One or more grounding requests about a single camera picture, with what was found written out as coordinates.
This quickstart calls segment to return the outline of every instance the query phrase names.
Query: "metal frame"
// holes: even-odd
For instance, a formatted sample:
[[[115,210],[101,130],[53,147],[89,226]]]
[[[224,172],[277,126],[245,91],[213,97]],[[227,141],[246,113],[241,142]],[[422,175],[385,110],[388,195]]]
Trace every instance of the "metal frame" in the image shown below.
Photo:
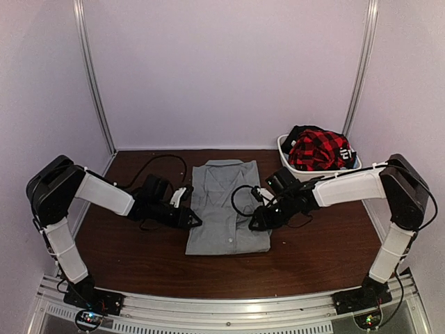
[[[37,334],[45,314],[73,319],[77,309],[63,303],[63,294],[57,292],[59,278],[44,276],[38,290],[38,303],[27,333]],[[414,280],[410,274],[401,276],[405,289],[404,299],[409,305],[417,334],[430,334],[425,310]],[[401,297],[396,279],[389,281],[395,305]],[[178,299],[143,294],[125,295],[119,317],[107,317],[102,325],[114,333],[293,333],[296,328],[326,325],[352,314],[337,315],[332,301],[334,292],[301,296],[262,299]]]
[[[362,94],[364,78],[366,70],[369,65],[369,59],[371,57],[371,50],[374,44],[375,29],[377,27],[378,18],[378,0],[369,0],[368,12],[366,16],[366,23],[364,28],[362,52],[360,54],[359,67],[357,69],[357,76],[355,77],[355,83],[353,88],[353,95],[350,100],[348,113],[343,126],[343,134],[349,136],[357,107]]]
[[[102,134],[104,135],[108,152],[110,154],[115,154],[116,148],[114,146],[113,138],[111,137],[110,127],[106,121],[104,105],[102,104],[95,69],[92,64],[90,42],[88,40],[85,15],[83,13],[83,0],[74,0],[74,16],[76,17],[77,31],[81,41],[83,62],[85,64],[88,86],[90,87],[91,97],[95,105],[97,118],[99,119],[100,128]]]

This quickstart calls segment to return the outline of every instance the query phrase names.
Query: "white plastic basket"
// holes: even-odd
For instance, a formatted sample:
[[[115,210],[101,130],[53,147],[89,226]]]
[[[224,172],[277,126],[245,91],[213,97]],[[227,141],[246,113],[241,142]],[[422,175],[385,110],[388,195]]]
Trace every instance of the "white plastic basket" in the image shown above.
[[[281,163],[283,164],[284,167],[286,167],[287,169],[289,169],[291,171],[293,176],[295,176],[300,181],[302,181],[302,182],[307,181],[313,177],[318,177],[318,176],[333,176],[335,173],[344,173],[344,172],[347,172],[350,170],[350,169],[349,170],[348,169],[320,170],[320,171],[316,171],[316,172],[305,172],[303,170],[296,170],[294,167],[289,165],[289,163],[287,162],[287,159],[284,156],[284,153],[281,149],[281,145],[286,140],[287,136],[288,136],[288,134],[283,134],[282,136],[278,137],[278,139],[277,139],[278,151],[280,152]],[[357,155],[357,161],[358,161],[358,167],[354,168],[354,169],[360,169],[362,167],[362,162],[360,161],[358,155]]]

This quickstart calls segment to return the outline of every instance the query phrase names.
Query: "metal pole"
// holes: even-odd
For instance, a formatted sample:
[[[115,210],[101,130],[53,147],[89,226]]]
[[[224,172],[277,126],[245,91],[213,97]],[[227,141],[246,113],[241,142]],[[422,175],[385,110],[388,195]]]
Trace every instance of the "metal pole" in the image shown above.
[[[359,67],[357,69],[357,76],[355,77],[353,95],[350,99],[348,114],[346,115],[345,124],[343,126],[343,134],[350,135],[351,127],[357,112],[357,107],[362,94],[364,78],[366,69],[368,68],[369,59],[371,57],[371,50],[374,43],[375,29],[377,27],[378,18],[378,0],[369,0],[368,12],[364,28],[364,37],[362,45],[362,53],[360,55]]]
[[[99,124],[102,130],[102,134],[104,135],[108,151],[111,155],[113,155],[116,153],[116,148],[113,143],[113,138],[111,137],[108,122],[106,121],[104,105],[102,104],[99,87],[97,85],[95,69],[92,64],[90,43],[88,41],[85,15],[83,13],[83,0],[74,0],[74,15],[76,17],[77,31],[79,33],[79,38],[81,41],[83,62],[85,64],[85,70],[88,79],[88,85],[90,87],[92,101],[95,105],[97,118],[99,119]]]

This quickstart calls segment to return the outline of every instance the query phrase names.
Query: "gray shirt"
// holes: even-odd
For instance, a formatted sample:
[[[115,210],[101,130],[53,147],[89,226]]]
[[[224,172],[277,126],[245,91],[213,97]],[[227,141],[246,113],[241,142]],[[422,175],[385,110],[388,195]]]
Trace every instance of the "gray shirt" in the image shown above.
[[[239,216],[232,207],[232,192],[242,184],[259,186],[257,162],[209,160],[193,168],[191,209],[202,219],[202,226],[192,228],[187,255],[225,255],[266,252],[270,233],[249,230],[251,218]],[[236,193],[235,204],[247,214],[259,203],[249,189]]]

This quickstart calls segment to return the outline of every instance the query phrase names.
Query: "brown wooden surface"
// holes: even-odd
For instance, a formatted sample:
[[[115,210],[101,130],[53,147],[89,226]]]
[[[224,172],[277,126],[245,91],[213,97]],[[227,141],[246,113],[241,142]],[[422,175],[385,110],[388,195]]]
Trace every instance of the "brown wooden surface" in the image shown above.
[[[156,154],[179,154],[189,165],[209,159],[257,160],[266,179],[280,165],[277,151],[198,150],[120,152],[107,178],[126,184]],[[159,159],[145,175],[165,176],[179,186],[181,163]],[[157,228],[141,232],[139,224],[94,205],[76,238],[79,251],[98,287],[159,296],[250,298],[307,294],[359,285],[369,270],[380,242],[361,202],[314,212],[301,229],[275,230],[267,253],[230,256],[185,256],[188,232],[148,223]],[[298,215],[292,224],[304,223]]]

